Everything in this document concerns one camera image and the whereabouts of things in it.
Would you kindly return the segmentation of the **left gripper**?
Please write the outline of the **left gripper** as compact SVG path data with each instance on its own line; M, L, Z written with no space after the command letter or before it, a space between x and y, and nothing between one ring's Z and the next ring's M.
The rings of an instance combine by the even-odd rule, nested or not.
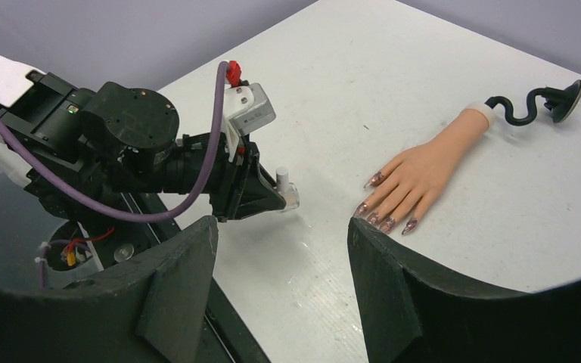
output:
M169 156L169 192L190 194L204 164L210 135L183 135ZM220 135L219 147L206 184L212 214L221 222L242 220L264 212L282 211L286 200L260 164L258 148L250 138L238 139L237 153L229 161L228 143Z

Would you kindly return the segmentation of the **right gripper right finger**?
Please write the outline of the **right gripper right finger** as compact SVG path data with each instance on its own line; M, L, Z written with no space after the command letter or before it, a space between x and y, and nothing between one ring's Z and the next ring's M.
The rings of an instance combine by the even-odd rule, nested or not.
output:
M524 293L453 271L351 218L371 362L581 362L581 280Z

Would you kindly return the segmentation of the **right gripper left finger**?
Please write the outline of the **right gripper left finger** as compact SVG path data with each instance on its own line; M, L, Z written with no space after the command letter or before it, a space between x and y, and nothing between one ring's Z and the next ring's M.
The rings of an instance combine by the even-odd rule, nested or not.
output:
M195 361L217 244L204 216L64 289L0 289L0 362Z

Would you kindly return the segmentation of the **clear nail polish bottle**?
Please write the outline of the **clear nail polish bottle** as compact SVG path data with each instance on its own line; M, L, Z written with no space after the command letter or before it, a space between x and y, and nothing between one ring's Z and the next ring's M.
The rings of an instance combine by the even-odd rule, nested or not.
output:
M280 210L280 213L290 212L300 206L300 194L294 183L290 182L288 185L279 185L277 190L286 202L284 209Z

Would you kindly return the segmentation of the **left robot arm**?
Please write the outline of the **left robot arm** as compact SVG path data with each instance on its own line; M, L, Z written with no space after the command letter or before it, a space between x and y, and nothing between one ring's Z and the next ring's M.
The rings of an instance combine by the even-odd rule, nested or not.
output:
M0 167L54 216L138 223L181 215L202 194L221 222L294 209L288 171L270 175L250 134L276 117L235 61L216 74L211 130L179 133L173 102L106 82L77 88L0 55Z

